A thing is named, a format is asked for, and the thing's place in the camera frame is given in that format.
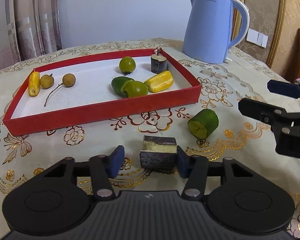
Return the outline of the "dark sugarcane piece cut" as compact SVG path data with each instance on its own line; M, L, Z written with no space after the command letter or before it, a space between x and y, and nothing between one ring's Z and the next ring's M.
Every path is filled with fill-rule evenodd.
M172 170L177 163L177 142L173 137L143 136L140 165L151 170Z

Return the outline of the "green cucumber piece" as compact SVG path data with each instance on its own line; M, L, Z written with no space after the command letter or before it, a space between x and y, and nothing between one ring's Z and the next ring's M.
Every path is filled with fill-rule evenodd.
M199 140L209 137L219 125L217 114L211 109L203 109L187 122L190 133Z
M118 76L112 79L111 87L114 90L115 94L122 98L127 98L127 93L123 91L123 87L126 83L132 82L134 79L126 76Z

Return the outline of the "red shallow tray box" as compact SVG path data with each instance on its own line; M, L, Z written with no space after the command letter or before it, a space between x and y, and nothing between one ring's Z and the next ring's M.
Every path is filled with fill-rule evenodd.
M136 98L122 98L115 94L110 83L119 74L120 60L131 56L137 64L132 77L143 81L152 75L150 61L153 53L153 48L112 51L35 68L34 71L40 74L53 74L55 79L73 73L76 83L70 88L59 87L46 101L51 91L42 90L37 96L30 97L29 81L25 80L2 121L11 135L16 137L197 103L201 84L165 51L161 54L166 57L168 70L172 73L172 87Z

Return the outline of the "green round fruit near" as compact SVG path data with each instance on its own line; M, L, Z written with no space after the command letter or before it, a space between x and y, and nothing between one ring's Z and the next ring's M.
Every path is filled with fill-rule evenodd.
M121 93L126 98L146 96L148 94L148 87L141 81L127 81L121 87Z

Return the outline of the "green round fruit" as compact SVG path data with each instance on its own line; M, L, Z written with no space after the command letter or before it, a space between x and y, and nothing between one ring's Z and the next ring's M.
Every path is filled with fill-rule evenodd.
M119 69L123 75L129 75L136 69L136 62L130 56L125 56L119 62Z
M121 93L126 98L146 96L148 94L148 87L141 81L127 81L121 87Z

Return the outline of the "green cucumber piece in tray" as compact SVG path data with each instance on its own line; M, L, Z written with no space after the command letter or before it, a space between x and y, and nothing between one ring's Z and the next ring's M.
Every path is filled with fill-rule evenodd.
M127 98L127 93L123 91L123 87L126 83L132 82L134 79L126 76L118 76L112 79L111 87L114 90L115 94L122 98Z

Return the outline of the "yellow fruit piece large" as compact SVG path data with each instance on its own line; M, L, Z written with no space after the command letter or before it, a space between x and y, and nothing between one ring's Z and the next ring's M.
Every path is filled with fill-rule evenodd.
M156 74L147 79L144 84L152 93L161 92L170 88L174 83L173 76L169 70Z

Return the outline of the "blue electric kettle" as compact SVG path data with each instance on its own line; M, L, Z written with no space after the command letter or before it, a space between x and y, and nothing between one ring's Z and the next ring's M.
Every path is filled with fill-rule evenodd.
M190 0L191 12L183 42L183 53L188 57L213 64L223 63L231 47L246 36L250 15L240 0ZM232 39L234 9L241 14L238 35Z

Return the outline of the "brown longan with stem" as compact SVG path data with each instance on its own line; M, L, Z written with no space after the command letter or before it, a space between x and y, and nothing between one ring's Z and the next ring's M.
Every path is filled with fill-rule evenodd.
M62 83L60 83L55 89L53 89L47 96L46 100L45 100L45 103L44 103L44 107L46 107L47 105L47 102L49 100L49 97L59 88L59 87L66 87L66 88L70 88L72 86L74 86L76 83L76 77L74 76L74 74L72 73L68 73L68 74L65 74L63 77L62 77Z

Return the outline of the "brown longan fruit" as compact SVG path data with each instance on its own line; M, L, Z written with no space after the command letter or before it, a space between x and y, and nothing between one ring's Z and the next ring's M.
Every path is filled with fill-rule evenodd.
M40 78L40 85L41 85L42 89L48 89L48 88L52 87L53 84L54 84L53 74L50 74L50 75L45 74Z

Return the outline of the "dark sugarcane stump piece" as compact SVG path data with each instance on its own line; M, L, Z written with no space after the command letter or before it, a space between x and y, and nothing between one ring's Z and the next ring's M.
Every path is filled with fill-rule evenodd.
M167 58L161 55L161 48L156 48L151 55L151 72L159 74L167 70Z

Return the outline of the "yellow fruit piece small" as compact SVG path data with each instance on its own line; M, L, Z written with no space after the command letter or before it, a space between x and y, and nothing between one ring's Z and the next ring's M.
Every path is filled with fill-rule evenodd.
M32 72L29 77L28 93L29 96L35 97L40 92L40 72Z

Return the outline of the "beige floral curtain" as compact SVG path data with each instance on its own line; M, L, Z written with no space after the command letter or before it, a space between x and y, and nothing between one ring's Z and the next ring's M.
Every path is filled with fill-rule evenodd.
M0 0L0 69L61 48L58 0Z

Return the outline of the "white wall switches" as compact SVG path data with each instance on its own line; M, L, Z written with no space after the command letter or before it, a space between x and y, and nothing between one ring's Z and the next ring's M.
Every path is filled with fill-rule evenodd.
M268 36L253 29L248 29L246 41L256 44L259 47L266 48Z

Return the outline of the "gold framed wall panel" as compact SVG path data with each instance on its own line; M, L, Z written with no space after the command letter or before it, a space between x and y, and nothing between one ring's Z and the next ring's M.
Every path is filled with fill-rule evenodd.
M300 27L300 0L240 0L250 11L251 30L268 37L263 48L245 37L237 48L269 67L291 51L297 29Z

